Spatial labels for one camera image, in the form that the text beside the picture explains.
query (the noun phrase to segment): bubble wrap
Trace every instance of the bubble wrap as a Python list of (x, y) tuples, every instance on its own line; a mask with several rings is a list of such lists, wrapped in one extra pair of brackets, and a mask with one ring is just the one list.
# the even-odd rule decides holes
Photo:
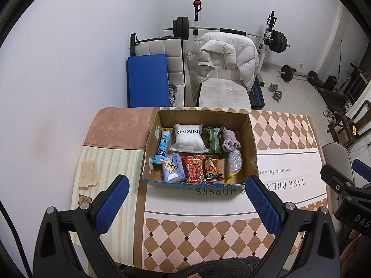
[(235, 149), (228, 154), (228, 165), (227, 165), (227, 173), (228, 173), (228, 180), (235, 176), (238, 172), (240, 172), (242, 168), (242, 156), (239, 149)]

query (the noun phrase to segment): screw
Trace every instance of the screw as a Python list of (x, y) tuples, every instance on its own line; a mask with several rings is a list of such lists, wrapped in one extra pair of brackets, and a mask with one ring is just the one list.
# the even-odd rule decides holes
[(291, 202), (286, 203), (285, 206), (289, 210), (294, 210), (295, 209), (295, 204), (291, 203)]
[(327, 214), (328, 213), (328, 209), (326, 207), (321, 207), (320, 210), (324, 214)]
[(54, 212), (54, 207), (49, 207), (47, 210), (46, 210), (46, 212), (47, 212), (47, 214), (52, 214), (53, 212)]
[(85, 202), (85, 203), (82, 203), (82, 204), (80, 205), (80, 209), (82, 209), (82, 210), (86, 210), (86, 209), (89, 208), (89, 206), (90, 206), (90, 204), (87, 203), (87, 202)]

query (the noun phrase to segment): barbell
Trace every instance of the barbell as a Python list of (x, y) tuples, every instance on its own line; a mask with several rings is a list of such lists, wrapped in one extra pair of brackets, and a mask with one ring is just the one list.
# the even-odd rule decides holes
[(287, 44), (287, 38), (282, 32), (272, 30), (271, 37), (264, 37), (262, 35), (256, 35), (252, 33), (247, 33), (245, 31), (240, 30), (234, 30), (234, 29), (227, 29), (227, 28), (212, 28), (212, 27), (189, 27), (189, 19), (187, 16), (185, 17), (178, 17), (173, 21), (173, 28), (164, 28), (163, 30), (172, 30), (173, 35), (175, 37), (180, 37), (183, 40), (189, 39), (189, 30), (190, 29), (201, 29), (201, 30), (215, 30), (220, 32), (226, 32), (226, 33), (233, 33), (233, 34), (239, 34), (239, 35), (250, 35), (253, 37), (258, 38), (264, 38), (268, 40), (267, 43), (269, 49), (273, 52), (281, 53), (286, 50), (286, 47), (290, 47), (290, 45)]
[(281, 78), (286, 82), (292, 80), (295, 75), (305, 77), (312, 86), (323, 87), (323, 81), (318, 77), (318, 74), (315, 71), (309, 71), (307, 75), (304, 75), (297, 73), (296, 69), (291, 68), (289, 65), (284, 65), (279, 73)]

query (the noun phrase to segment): sneaker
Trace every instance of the sneaker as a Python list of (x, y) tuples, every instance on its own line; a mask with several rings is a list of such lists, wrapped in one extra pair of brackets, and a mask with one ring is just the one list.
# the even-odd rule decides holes
[(330, 117), (332, 115), (332, 112), (330, 112), (330, 110), (325, 110), (323, 112), (323, 115), (326, 116), (326, 117)]
[(330, 117), (327, 118), (328, 122), (329, 123), (335, 123), (336, 122), (336, 118), (334, 115), (331, 115)]

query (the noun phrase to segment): silver dumbbell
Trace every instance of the silver dumbbell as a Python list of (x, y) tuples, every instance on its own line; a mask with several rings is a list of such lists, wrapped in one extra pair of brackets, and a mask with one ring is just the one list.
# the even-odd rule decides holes
[(282, 99), (282, 92), (278, 91), (277, 84), (270, 84), (268, 91), (273, 93), (273, 99), (276, 101), (280, 101)]

